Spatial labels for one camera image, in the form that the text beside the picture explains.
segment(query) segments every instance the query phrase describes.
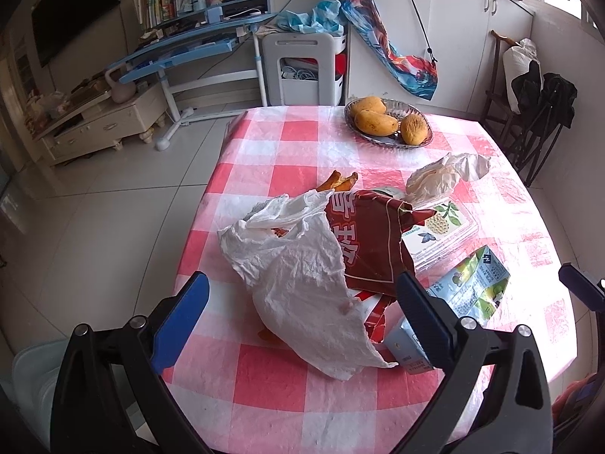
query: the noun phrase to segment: fruit bowl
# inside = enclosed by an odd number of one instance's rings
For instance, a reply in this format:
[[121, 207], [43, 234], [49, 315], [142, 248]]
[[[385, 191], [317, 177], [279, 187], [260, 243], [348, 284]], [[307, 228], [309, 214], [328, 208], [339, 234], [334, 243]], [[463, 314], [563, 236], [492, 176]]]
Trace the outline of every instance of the fruit bowl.
[[413, 107], [409, 104], [406, 104], [405, 102], [401, 102], [401, 101], [393, 100], [393, 99], [382, 99], [382, 102], [384, 102], [384, 105], [386, 106], [386, 114], [388, 114], [389, 116], [393, 116], [394, 118], [397, 118], [399, 121], [401, 121], [403, 118], [405, 118], [409, 114], [418, 114], [418, 115], [422, 116], [422, 118], [427, 122], [428, 135], [427, 135], [427, 138], [420, 145], [406, 144], [403, 141], [403, 139], [401, 138], [399, 131], [396, 131], [395, 133], [393, 133], [392, 135], [389, 135], [388, 137], [375, 137], [373, 135], [368, 135], [367, 133], [360, 131], [357, 128], [357, 126], [355, 126], [355, 121], [354, 121], [353, 117], [351, 116], [351, 106], [360, 100], [361, 99], [355, 99], [355, 100], [349, 102], [349, 104], [347, 104], [344, 108], [344, 117], [345, 117], [345, 121], [347, 122], [347, 125], [353, 131], [355, 131], [359, 136], [364, 137], [366, 140], [368, 140], [372, 143], [375, 143], [377, 145], [391, 147], [391, 148], [421, 148], [421, 147], [427, 146], [429, 143], [432, 142], [433, 129], [431, 128], [431, 123], [428, 122], [426, 116], [424, 116], [424, 114], [421, 113], [415, 107]]

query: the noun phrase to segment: white plastic bag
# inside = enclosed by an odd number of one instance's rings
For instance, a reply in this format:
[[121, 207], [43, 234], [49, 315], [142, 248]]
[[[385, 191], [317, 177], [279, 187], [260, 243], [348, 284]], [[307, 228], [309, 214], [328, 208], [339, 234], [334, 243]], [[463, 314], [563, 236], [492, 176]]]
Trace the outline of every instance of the white plastic bag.
[[[265, 326], [324, 374], [347, 380], [364, 367], [396, 364], [376, 351], [363, 304], [347, 293], [343, 252], [324, 211], [331, 195], [281, 195], [217, 233]], [[276, 227], [288, 233], [277, 237]]]
[[402, 199], [414, 209], [433, 206], [450, 195], [460, 179], [477, 181], [489, 172], [489, 157], [478, 154], [447, 154], [414, 171], [405, 183]]
[[512, 81], [525, 75], [529, 71], [529, 63], [536, 61], [538, 65], [538, 51], [535, 44], [530, 39], [523, 39], [519, 42], [521, 46], [513, 46], [502, 55], [502, 63], [504, 64], [504, 76], [506, 77], [506, 95], [510, 109], [519, 114], [519, 101], [512, 91]]

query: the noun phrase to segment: fried snack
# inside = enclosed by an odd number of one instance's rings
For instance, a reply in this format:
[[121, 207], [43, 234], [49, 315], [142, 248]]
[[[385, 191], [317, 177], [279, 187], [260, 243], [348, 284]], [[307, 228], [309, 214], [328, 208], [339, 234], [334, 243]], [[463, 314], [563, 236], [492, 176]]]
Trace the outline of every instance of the fried snack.
[[355, 126], [368, 135], [388, 137], [399, 129], [399, 122], [387, 114], [360, 110], [355, 116]]
[[428, 135], [428, 124], [419, 114], [409, 114], [401, 120], [401, 139], [408, 145], [420, 145]]
[[371, 110], [379, 114], [384, 114], [386, 112], [386, 106], [384, 105], [384, 102], [380, 100], [380, 97], [370, 95], [369, 97], [364, 97], [360, 101], [355, 102], [355, 104], [351, 106], [351, 116], [355, 118], [360, 110]]
[[338, 171], [334, 171], [333, 173], [330, 174], [330, 177], [328, 179], [326, 179], [326, 182], [323, 183], [322, 185], [318, 186], [317, 188], [315, 188], [315, 190], [317, 192], [320, 191], [328, 191], [329, 189], [333, 189], [335, 186], [338, 186], [340, 184], [340, 179], [342, 179], [343, 176], [341, 176], [341, 173], [339, 173]]
[[350, 191], [355, 183], [357, 182], [359, 175], [357, 173], [351, 174], [349, 177], [343, 177], [338, 171], [334, 171], [330, 174], [330, 177], [325, 183], [315, 188], [317, 192], [328, 191], [334, 189], [335, 191]]
[[355, 186], [358, 178], [359, 175], [357, 173], [351, 174], [349, 177], [343, 179], [343, 182], [341, 182], [338, 186], [335, 186], [334, 191], [351, 191], [351, 188]]

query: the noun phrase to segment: colorful tote bag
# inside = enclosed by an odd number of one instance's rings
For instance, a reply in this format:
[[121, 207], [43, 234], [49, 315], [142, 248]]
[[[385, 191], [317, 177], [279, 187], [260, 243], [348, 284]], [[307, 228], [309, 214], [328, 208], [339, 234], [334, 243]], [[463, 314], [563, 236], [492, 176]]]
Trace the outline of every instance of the colorful tote bag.
[[411, 1], [427, 41], [431, 61], [418, 56], [402, 56], [398, 53], [388, 40], [374, 0], [344, 0], [341, 9], [401, 87], [415, 96], [431, 100], [437, 88], [437, 60], [433, 56], [416, 4], [414, 0]]

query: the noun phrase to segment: plastic tablecloth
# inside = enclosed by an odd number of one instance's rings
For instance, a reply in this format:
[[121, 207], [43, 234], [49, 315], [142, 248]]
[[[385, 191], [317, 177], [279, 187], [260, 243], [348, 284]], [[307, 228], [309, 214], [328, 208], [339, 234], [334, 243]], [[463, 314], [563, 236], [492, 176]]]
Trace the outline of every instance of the plastic tablecloth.
[[[239, 276], [220, 254], [217, 230], [243, 218], [258, 201], [302, 194], [334, 169], [359, 173], [356, 189], [404, 189], [412, 171], [448, 152], [491, 157], [491, 171], [453, 194], [479, 231], [434, 265], [421, 282], [437, 280], [484, 244], [511, 279], [489, 321], [493, 329], [528, 324], [548, 380], [576, 357], [569, 293], [538, 210], [510, 163], [471, 121], [427, 116], [433, 142], [403, 150], [372, 145], [352, 132], [343, 107], [251, 109], [228, 128], [219, 162], [200, 202], [178, 268], [175, 291], [195, 270], [211, 296], [185, 348], [163, 377], [173, 397], [210, 447], [228, 453], [388, 453], [419, 416], [441, 371], [408, 375], [402, 367], [366, 368], [348, 381], [323, 375], [285, 345], [262, 341], [263, 325]], [[459, 422], [468, 429], [487, 385], [478, 380]]]

